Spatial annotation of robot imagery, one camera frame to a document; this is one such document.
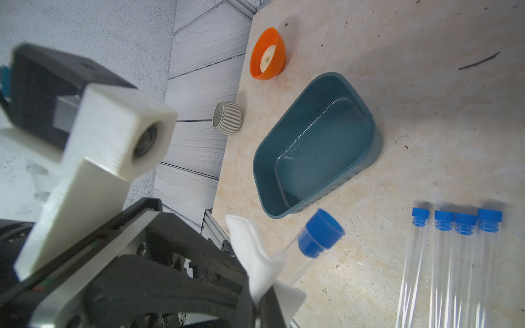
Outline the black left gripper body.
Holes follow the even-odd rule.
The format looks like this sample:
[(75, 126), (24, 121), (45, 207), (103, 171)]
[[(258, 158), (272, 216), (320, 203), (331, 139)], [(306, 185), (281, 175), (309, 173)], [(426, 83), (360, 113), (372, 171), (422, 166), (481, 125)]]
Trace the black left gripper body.
[[(27, 278), (1, 283), (2, 327), (140, 327), (123, 308), (123, 256), (186, 270), (228, 287), (230, 258), (175, 214), (145, 198)], [(154, 317), (176, 327), (181, 314)]]

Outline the white wiping cloth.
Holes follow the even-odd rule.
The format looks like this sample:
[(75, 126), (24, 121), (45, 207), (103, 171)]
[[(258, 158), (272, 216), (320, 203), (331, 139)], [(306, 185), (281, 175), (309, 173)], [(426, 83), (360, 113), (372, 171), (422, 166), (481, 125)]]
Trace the white wiping cloth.
[(306, 262), (299, 258), (299, 248), (268, 254), (258, 228), (248, 219), (227, 215), (233, 251), (248, 276), (251, 299), (260, 307), (263, 297), (274, 289), (282, 323), (289, 327), (307, 293), (294, 284), (306, 273)]

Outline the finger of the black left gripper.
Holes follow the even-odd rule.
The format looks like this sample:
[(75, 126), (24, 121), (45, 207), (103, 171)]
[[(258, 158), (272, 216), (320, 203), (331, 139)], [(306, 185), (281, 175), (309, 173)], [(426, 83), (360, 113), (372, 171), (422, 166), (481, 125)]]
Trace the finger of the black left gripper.
[(138, 256), (123, 256), (122, 266), (122, 306), (140, 327), (152, 327), (154, 317), (160, 321), (180, 313), (216, 318), (214, 323), (199, 323), (198, 327), (256, 326), (256, 310), (245, 280), (225, 287)]
[(274, 287), (271, 287), (262, 297), (258, 306), (258, 327), (286, 328), (282, 310)]

